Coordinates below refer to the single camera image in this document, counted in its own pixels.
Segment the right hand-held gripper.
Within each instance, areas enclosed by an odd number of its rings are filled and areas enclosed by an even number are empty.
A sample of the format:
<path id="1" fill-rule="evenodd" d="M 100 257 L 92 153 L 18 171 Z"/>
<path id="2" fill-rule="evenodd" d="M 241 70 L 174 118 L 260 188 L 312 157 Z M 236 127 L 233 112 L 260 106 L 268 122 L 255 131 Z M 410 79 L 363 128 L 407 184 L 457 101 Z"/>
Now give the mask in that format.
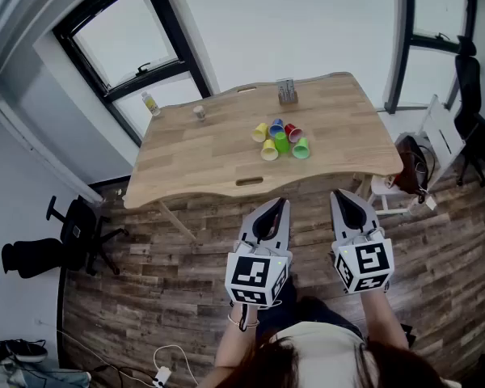
<path id="1" fill-rule="evenodd" d="M 331 219 L 336 240 L 347 239 L 347 233 L 367 233 L 344 244 L 333 243 L 334 268 L 345 292 L 386 291 L 394 273 L 393 245 L 384 230 L 378 229 L 372 205 L 352 192 L 336 189 L 331 193 Z"/>

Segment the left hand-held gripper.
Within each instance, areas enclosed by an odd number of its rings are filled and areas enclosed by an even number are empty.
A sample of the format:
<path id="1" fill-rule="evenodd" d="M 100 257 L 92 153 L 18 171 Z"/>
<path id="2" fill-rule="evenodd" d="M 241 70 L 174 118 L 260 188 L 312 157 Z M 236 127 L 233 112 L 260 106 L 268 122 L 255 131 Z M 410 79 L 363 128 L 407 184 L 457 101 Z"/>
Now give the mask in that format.
<path id="1" fill-rule="evenodd" d="M 289 277 L 290 202 L 270 200 L 247 215 L 228 254 L 225 287 L 233 303 L 272 307 Z M 273 249 L 256 244 L 274 244 Z"/>

